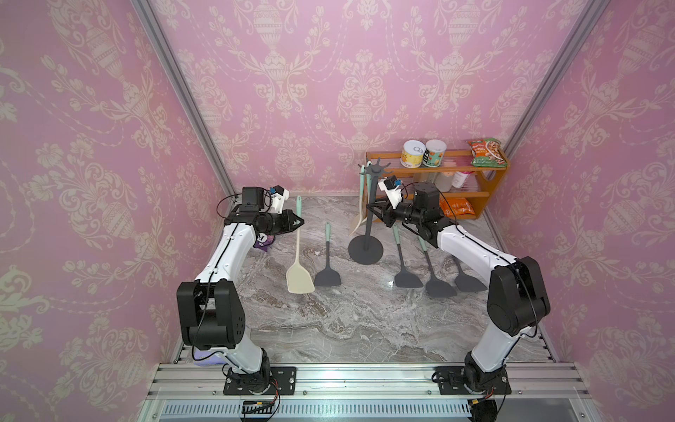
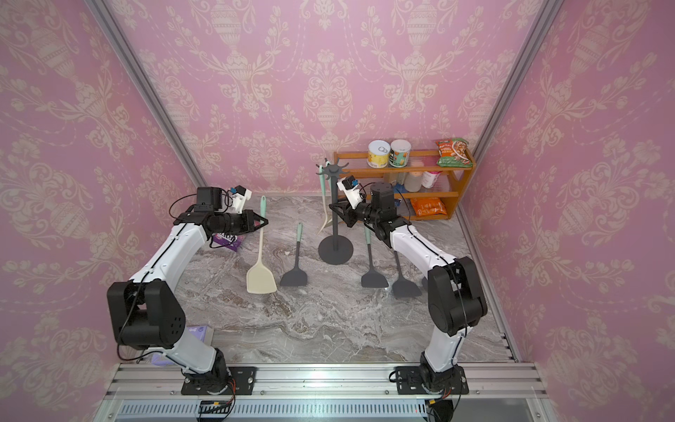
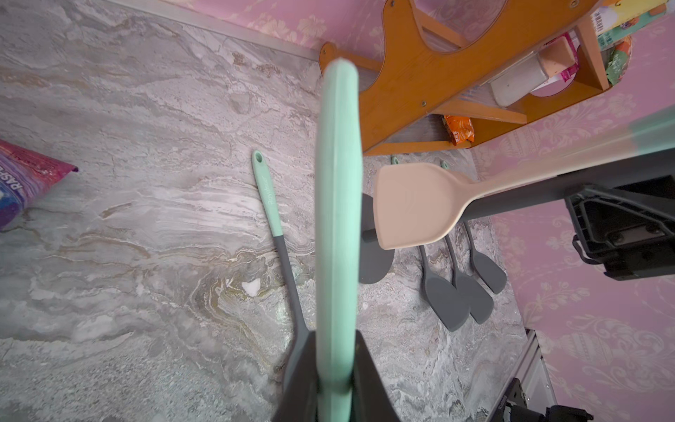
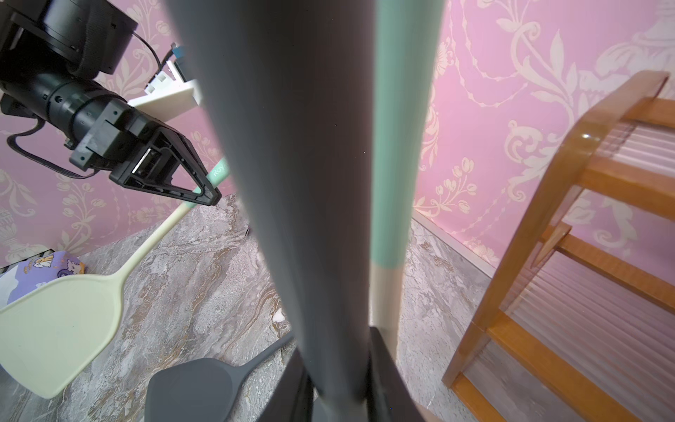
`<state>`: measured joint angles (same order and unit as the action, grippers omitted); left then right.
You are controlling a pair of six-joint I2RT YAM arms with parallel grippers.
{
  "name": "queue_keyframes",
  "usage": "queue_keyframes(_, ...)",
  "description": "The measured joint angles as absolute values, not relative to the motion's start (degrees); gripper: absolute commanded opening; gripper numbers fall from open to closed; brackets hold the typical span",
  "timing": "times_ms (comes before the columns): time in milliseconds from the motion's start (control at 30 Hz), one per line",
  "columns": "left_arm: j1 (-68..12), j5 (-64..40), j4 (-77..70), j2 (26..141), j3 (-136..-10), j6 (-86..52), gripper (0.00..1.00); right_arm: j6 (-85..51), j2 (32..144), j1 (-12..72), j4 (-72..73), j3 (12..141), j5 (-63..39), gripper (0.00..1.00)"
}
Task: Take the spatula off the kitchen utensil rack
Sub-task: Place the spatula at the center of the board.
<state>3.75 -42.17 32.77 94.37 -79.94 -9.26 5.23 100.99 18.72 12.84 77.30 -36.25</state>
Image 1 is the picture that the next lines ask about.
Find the grey utensil rack stand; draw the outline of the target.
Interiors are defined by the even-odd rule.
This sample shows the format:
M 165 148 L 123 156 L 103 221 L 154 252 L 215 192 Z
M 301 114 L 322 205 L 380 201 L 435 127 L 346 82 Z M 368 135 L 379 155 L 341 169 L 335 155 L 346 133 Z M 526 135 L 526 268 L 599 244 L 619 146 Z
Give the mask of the grey utensil rack stand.
M 351 240 L 348 245 L 348 253 L 350 258 L 360 265 L 374 265 L 378 263 L 383 256 L 383 244 L 379 239 L 373 237 L 371 234 L 372 225 L 374 220 L 374 213 L 370 211 L 369 207 L 376 200 L 376 191 L 379 178 L 385 174 L 385 169 L 390 166 L 390 164 L 381 165 L 381 159 L 377 158 L 376 162 L 371 165 L 367 165 L 363 175 L 369 176 L 370 188 L 369 188 L 369 197 L 367 203 L 367 222 L 366 222 L 366 231 L 364 235 L 359 235 Z

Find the cream spatula mint handle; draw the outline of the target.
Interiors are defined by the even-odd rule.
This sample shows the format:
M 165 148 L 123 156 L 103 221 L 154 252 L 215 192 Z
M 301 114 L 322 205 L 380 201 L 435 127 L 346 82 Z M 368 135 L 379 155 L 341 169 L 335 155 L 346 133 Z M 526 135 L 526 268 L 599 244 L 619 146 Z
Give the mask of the cream spatula mint handle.
M 302 225 L 303 223 L 300 223 L 295 231 L 295 260 L 286 274 L 288 292 L 297 295 L 310 294 L 315 291 L 309 271 L 300 262 Z

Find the grey spatula mint handle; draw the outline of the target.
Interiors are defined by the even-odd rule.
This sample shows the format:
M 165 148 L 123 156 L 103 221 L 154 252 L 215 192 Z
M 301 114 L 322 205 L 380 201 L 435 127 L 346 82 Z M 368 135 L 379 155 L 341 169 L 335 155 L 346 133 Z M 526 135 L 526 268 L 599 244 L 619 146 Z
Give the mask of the grey spatula mint handle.
M 467 274 L 462 269 L 462 262 L 453 256 L 453 261 L 457 267 L 458 274 L 455 277 L 455 285 L 458 290 L 464 293 L 477 293 L 486 291 L 488 288 L 476 277 Z
M 422 281 L 420 281 L 418 276 L 411 273 L 404 263 L 403 248 L 401 245 L 401 237 L 398 226 L 394 225 L 392 227 L 392 230 L 397 245 L 397 252 L 400 261 L 400 271 L 398 274 L 396 274 L 394 279 L 395 286 L 398 288 L 422 288 L 424 286 Z
M 330 234 L 332 233 L 332 226 L 330 223 L 325 224 L 325 268 L 316 274 L 314 285 L 320 288 L 333 288 L 340 286 L 341 276 L 330 265 Z
M 418 236 L 418 242 L 420 244 L 420 247 L 425 255 L 425 260 L 430 272 L 430 278 L 425 284 L 425 291 L 427 295 L 429 295 L 432 298 L 436 299 L 442 299 L 442 298 L 450 298 L 450 297 L 455 297 L 457 296 L 457 291 L 455 288 L 453 288 L 449 283 L 446 281 L 441 280 L 435 273 L 433 265 L 432 265 L 432 260 L 429 255 L 429 252 L 427 251 L 427 246 L 425 240 Z

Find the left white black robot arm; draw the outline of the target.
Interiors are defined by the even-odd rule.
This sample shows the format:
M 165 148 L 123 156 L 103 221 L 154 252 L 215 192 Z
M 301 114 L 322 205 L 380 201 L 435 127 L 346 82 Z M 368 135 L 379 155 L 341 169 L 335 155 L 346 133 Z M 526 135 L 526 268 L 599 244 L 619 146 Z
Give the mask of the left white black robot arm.
M 281 186 L 245 187 L 238 197 L 241 202 L 224 218 L 221 240 L 207 265 L 178 287 L 181 335 L 195 363 L 227 371 L 226 393 L 276 395 L 269 357 L 250 338 L 235 281 L 260 236 L 291 233 L 304 221 L 283 209 L 289 191 Z

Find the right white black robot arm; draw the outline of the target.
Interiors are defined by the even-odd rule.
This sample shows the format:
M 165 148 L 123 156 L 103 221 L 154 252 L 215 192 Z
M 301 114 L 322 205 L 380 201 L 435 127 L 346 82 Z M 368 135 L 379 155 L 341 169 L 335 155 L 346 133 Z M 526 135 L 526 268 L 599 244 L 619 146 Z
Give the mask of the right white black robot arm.
M 417 235 L 424 247 L 432 246 L 467 264 L 488 291 L 490 318 L 483 337 L 467 353 L 463 383 L 476 394 L 509 394 L 506 360 L 523 337 L 534 337 L 539 323 L 551 310 L 538 262 L 495 249 L 451 220 L 441 207 L 441 192 L 431 183 L 415 187 L 412 200 L 392 176 L 378 183 L 386 194 L 367 205 L 387 226 L 398 224 Z

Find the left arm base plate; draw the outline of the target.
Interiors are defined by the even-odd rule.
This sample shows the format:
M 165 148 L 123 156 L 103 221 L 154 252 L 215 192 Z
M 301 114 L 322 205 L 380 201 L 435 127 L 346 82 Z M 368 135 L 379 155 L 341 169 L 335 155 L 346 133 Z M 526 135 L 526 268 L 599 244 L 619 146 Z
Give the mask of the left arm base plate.
M 297 367 L 263 367 L 258 373 L 237 374 L 232 369 L 226 373 L 223 387 L 225 396 L 281 396 L 295 395 Z

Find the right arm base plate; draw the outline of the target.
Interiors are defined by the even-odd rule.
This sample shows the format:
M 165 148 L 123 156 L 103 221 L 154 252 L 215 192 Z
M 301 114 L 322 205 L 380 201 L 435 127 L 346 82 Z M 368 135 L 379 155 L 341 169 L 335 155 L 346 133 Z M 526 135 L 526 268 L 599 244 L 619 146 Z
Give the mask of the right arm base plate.
M 436 367 L 432 373 L 432 382 L 437 384 L 443 396 L 488 396 L 490 393 L 493 395 L 512 393 L 505 367 L 490 373 L 472 366 Z

